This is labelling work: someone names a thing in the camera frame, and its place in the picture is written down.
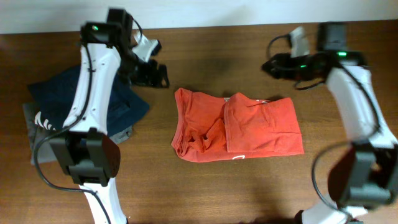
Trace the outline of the red orange t-shirt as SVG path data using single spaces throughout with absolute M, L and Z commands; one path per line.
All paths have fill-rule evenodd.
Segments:
M 304 153 L 290 98 L 254 100 L 242 93 L 218 98 L 180 88 L 172 147 L 179 158 L 213 162 Z

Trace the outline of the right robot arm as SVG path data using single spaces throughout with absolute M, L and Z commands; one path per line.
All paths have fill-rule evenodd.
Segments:
M 347 136 L 314 159 L 311 178 L 320 202 L 299 211 L 294 223 L 357 223 L 358 216 L 397 200 L 397 138 L 382 115 L 362 53 L 327 50 L 295 58 L 276 54 L 262 70 L 297 83 L 320 78 L 336 101 Z M 345 146 L 348 152 L 330 171 L 328 194 L 323 195 L 315 176 L 317 163 Z

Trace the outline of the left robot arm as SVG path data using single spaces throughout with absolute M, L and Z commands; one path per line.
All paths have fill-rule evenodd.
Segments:
M 88 22 L 81 27 L 81 67 L 72 107 L 49 144 L 66 175 L 85 194 L 95 223 L 127 223 L 116 188 L 121 163 L 118 146 L 108 137 L 108 106 L 117 75 L 136 85 L 166 88 L 165 65 L 153 56 L 160 41 L 131 25 Z

